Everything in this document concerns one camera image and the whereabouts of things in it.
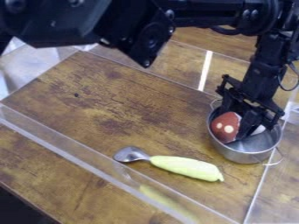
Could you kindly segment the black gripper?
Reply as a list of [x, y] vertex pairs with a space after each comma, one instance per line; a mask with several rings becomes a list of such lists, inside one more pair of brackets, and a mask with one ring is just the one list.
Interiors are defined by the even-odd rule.
[[272, 98], [284, 78], [286, 66], [271, 65], [252, 60], [243, 80], [228, 74], [222, 76], [216, 93], [222, 96], [219, 112], [235, 112], [240, 115], [236, 139], [242, 140], [252, 134], [260, 125], [276, 123], [284, 112]]

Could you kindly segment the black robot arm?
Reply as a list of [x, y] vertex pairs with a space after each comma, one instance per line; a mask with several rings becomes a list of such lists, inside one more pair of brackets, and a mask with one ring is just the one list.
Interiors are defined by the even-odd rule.
[[220, 112], [240, 114], [238, 137], [275, 127], [272, 101], [299, 60], [299, 0], [0, 0], [0, 55], [12, 39], [42, 47], [100, 44], [150, 67], [179, 27], [256, 37], [243, 80], [223, 78]]

